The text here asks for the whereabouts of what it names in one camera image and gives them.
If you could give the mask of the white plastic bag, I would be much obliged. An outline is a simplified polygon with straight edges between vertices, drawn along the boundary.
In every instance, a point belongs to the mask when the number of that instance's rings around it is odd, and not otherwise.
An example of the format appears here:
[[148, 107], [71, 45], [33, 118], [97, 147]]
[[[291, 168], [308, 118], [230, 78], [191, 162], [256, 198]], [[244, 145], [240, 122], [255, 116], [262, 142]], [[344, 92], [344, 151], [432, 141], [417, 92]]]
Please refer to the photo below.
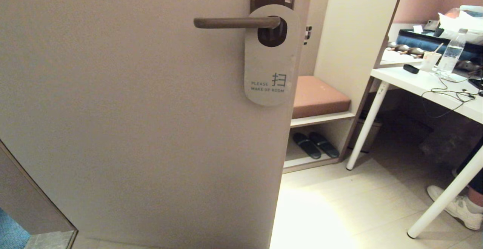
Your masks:
[[483, 46], [483, 6], [461, 5], [438, 15], [440, 38], [453, 39], [460, 29], [466, 29], [466, 42]]

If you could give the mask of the white paper cup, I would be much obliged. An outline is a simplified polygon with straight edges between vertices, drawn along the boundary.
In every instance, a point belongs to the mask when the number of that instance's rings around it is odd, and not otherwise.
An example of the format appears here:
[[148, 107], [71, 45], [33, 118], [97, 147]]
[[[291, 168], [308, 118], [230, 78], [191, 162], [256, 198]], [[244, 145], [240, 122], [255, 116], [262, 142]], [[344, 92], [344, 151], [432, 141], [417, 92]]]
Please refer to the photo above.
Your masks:
[[442, 54], [438, 53], [438, 50], [444, 45], [444, 43], [439, 44], [435, 50], [433, 51], [426, 51], [423, 55], [423, 61], [421, 63], [420, 70], [426, 71], [426, 72], [431, 72], [438, 62], [440, 60]]

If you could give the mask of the cream bench cabinet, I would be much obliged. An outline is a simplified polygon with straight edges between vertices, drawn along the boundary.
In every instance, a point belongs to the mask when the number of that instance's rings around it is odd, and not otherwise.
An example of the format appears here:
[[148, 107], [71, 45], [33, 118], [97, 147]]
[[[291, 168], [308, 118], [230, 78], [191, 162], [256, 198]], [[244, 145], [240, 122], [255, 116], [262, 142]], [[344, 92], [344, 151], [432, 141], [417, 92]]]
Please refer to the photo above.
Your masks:
[[[307, 0], [303, 26], [312, 34], [301, 51], [297, 75], [313, 76], [351, 99], [346, 112], [293, 119], [290, 134], [318, 132], [339, 151], [309, 158], [289, 137], [283, 173], [340, 163], [372, 84], [371, 71], [381, 61], [383, 45], [400, 0]], [[302, 0], [295, 0], [300, 5]]]

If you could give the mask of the brown seat cushion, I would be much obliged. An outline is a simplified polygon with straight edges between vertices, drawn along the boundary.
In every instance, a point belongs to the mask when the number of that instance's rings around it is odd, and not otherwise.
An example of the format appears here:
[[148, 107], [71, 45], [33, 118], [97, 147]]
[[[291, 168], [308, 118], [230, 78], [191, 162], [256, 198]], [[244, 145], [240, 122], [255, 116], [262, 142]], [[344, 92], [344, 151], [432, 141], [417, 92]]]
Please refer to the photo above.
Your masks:
[[346, 112], [351, 99], [334, 87], [313, 76], [297, 79], [292, 119]]

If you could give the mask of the beige door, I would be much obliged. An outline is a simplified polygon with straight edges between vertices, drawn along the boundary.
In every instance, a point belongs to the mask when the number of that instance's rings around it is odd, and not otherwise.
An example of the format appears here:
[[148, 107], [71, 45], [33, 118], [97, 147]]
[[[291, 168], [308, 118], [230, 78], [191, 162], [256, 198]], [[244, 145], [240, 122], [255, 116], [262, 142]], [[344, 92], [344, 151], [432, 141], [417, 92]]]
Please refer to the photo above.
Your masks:
[[250, 0], [0, 0], [0, 140], [86, 237], [269, 249], [293, 96], [244, 90]]

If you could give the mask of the white table with round legs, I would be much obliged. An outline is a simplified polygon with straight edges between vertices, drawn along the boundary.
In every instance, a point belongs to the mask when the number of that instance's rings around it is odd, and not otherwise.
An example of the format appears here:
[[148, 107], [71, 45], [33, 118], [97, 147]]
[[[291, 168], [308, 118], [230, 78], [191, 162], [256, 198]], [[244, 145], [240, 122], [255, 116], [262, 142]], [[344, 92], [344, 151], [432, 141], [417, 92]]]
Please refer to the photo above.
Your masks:
[[[360, 150], [369, 133], [369, 129], [371, 128], [374, 119], [379, 112], [381, 103], [391, 85], [419, 95], [423, 99], [427, 99], [428, 101], [448, 108], [451, 112], [456, 112], [466, 118], [483, 124], [483, 96], [476, 94], [474, 100], [464, 102], [459, 106], [455, 98], [450, 98], [449, 96], [434, 93], [432, 91], [434, 88], [447, 86], [451, 91], [467, 89], [471, 92], [478, 92], [478, 88], [474, 87], [464, 77], [453, 75], [448, 81], [440, 81], [438, 77], [429, 72], [421, 71], [417, 75], [414, 75], [403, 70], [401, 66], [373, 69], [370, 76], [372, 79], [379, 79], [381, 82], [356, 145], [347, 161], [346, 168], [349, 171], [355, 166]], [[418, 237], [418, 235], [421, 234], [421, 232], [423, 232], [433, 220], [435, 220], [450, 201], [454, 199], [481, 170], [483, 170], [483, 146], [479, 148], [478, 152], [462, 169], [460, 174], [443, 191], [442, 195], [425, 211], [425, 213], [423, 213], [421, 217], [418, 218], [414, 225], [407, 230], [407, 236], [411, 239]]]

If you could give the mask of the do-not-disturb door hanger sign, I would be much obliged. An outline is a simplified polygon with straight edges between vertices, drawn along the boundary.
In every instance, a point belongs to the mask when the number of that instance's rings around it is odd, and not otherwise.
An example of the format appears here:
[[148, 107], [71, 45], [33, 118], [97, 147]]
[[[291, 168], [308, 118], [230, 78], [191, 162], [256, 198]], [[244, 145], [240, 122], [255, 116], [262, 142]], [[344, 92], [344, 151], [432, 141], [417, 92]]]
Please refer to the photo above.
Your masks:
[[279, 17], [281, 31], [246, 29], [245, 95], [261, 106], [282, 105], [291, 94], [300, 56], [303, 40], [300, 18], [294, 10], [282, 5], [260, 7], [249, 17]]

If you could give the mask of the beige waste bin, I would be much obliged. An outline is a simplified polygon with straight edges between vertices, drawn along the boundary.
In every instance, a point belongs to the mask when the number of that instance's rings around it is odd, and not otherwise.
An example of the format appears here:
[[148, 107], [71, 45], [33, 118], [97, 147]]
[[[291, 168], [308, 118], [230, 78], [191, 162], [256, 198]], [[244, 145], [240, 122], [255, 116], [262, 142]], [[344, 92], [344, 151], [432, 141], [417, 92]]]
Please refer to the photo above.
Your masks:
[[[349, 144], [348, 144], [348, 149], [350, 150], [353, 150], [353, 148], [355, 147], [355, 144], [357, 142], [357, 139], [360, 135], [360, 132], [361, 132], [361, 129], [366, 121], [366, 118], [367, 118], [367, 115], [368, 115], [368, 111], [366, 110], [363, 110], [359, 116], [359, 119], [357, 120], [357, 124], [356, 124], [356, 127], [355, 127], [355, 130], [352, 134], [352, 137], [349, 141]], [[369, 153], [370, 152], [370, 149], [371, 149], [371, 146], [373, 145], [373, 142], [374, 140], [376, 139], [376, 136], [377, 134], [379, 133], [381, 127], [383, 125], [383, 122], [382, 122], [382, 119], [380, 118], [379, 115], [376, 115], [375, 119], [374, 119], [374, 122], [371, 126], [371, 128], [369, 129], [369, 133], [367, 135], [367, 138], [366, 140], [364, 141], [364, 144], [361, 148], [361, 152], [362, 153]]]

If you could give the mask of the dark blue bag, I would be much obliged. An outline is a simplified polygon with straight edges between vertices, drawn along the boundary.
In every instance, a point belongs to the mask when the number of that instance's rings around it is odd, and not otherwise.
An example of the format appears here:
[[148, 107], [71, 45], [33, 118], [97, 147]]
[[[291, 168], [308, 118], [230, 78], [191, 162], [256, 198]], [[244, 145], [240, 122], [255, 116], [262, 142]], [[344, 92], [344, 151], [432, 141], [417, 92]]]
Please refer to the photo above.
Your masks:
[[[404, 44], [411, 48], [420, 48], [426, 51], [434, 51], [442, 43], [443, 46], [438, 50], [438, 53], [443, 54], [450, 40], [426, 34], [415, 34], [410, 29], [400, 29], [395, 42], [397, 44]], [[467, 42], [459, 60], [483, 62], [483, 46]]]

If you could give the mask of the clear plastic water bottle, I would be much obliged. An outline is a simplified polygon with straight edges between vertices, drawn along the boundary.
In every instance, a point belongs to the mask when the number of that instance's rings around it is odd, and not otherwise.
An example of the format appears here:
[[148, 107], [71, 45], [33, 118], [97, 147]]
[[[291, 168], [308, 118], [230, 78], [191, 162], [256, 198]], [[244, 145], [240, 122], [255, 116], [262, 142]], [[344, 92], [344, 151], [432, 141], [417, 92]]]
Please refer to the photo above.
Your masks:
[[468, 29], [461, 28], [456, 36], [450, 40], [436, 68], [437, 77], [448, 78], [452, 74], [457, 61], [464, 51], [467, 32]]

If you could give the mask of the grey plastic bag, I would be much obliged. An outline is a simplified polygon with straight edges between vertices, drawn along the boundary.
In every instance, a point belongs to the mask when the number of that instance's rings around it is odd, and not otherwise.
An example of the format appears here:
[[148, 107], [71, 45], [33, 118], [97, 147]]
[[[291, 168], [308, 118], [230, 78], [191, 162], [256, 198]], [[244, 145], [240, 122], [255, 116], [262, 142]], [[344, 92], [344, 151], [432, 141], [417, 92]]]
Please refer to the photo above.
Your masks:
[[424, 141], [419, 144], [423, 155], [438, 165], [447, 168], [458, 166], [458, 151], [462, 147], [465, 135], [465, 124], [448, 121], [437, 126]]

